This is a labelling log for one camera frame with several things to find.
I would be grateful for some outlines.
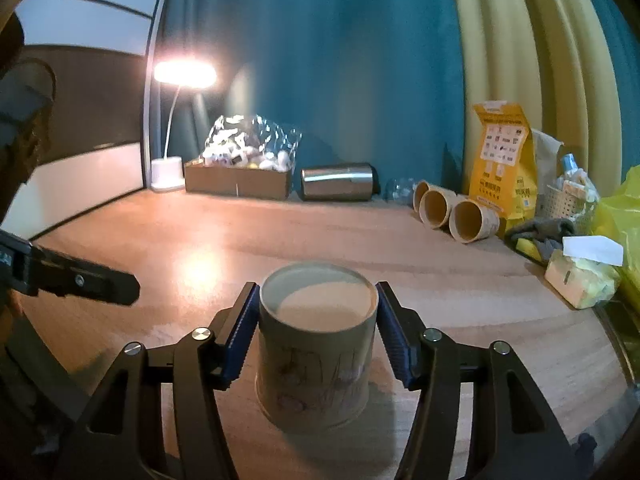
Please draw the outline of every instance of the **silver bolt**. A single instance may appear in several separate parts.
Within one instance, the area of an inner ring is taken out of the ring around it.
[[[424,331],[422,336],[427,340],[435,343],[436,341],[440,341],[442,339],[442,332],[437,328],[428,328]]]
[[[142,345],[137,341],[134,341],[133,343],[128,343],[124,347],[124,353],[127,355],[136,355],[140,353],[141,350],[142,350]]]
[[[496,341],[494,343],[494,350],[498,352],[498,354],[507,355],[511,351],[511,347],[509,346],[509,343]]]
[[[196,341],[204,341],[205,339],[209,339],[211,336],[211,330],[209,330],[205,326],[201,326],[197,328],[193,332],[191,332],[191,337],[193,337]]]

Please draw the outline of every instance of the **paper cup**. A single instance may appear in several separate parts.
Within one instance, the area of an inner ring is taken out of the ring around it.
[[[420,212],[420,200],[424,196],[424,194],[429,190],[430,186],[426,180],[421,180],[416,184],[414,189],[414,211]]]
[[[432,229],[443,227],[449,221],[454,206],[463,199],[450,189],[431,186],[420,199],[420,220]]]
[[[468,198],[457,203],[449,216],[451,235],[463,244],[493,236],[499,227],[498,213]]]
[[[356,418],[369,398],[378,292],[353,270],[304,262],[260,289],[256,393],[279,428],[311,433]]]

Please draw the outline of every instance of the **wooden table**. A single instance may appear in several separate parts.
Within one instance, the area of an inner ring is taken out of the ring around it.
[[[133,272],[142,284],[133,308],[49,294],[25,298],[44,342],[88,392],[127,342],[150,348],[177,342],[231,306],[244,282],[261,283],[275,269],[306,259],[351,267],[372,282],[387,280],[403,306],[458,342],[508,341],[569,438],[625,389],[596,317],[567,307],[539,267],[498,238],[458,244],[446,232],[425,229],[408,208],[143,191],[39,243]],[[366,410],[351,424],[316,436],[283,434],[262,416],[254,392],[255,339],[240,378],[216,394],[241,479],[393,478],[418,393],[404,391],[394,379],[379,335]],[[452,478],[465,469],[471,388],[463,388],[461,397]],[[163,403],[166,447],[177,456],[170,398]]]

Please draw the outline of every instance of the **desk lamp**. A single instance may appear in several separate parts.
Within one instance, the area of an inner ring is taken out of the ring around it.
[[[180,95],[182,87],[203,89],[212,86],[216,81],[216,71],[209,63],[203,61],[175,59],[158,63],[154,69],[154,79],[160,83],[177,85],[178,88],[169,110],[164,157],[151,161],[151,189],[155,192],[174,191],[184,187],[182,158],[180,156],[166,156],[169,149],[171,121],[174,118],[178,95]]]

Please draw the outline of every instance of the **white basket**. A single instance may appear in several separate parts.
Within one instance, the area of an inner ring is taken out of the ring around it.
[[[591,219],[595,211],[595,202],[585,202],[553,186],[546,186],[546,193],[540,197],[538,215],[542,218],[568,218],[575,224],[577,235],[588,235]]]

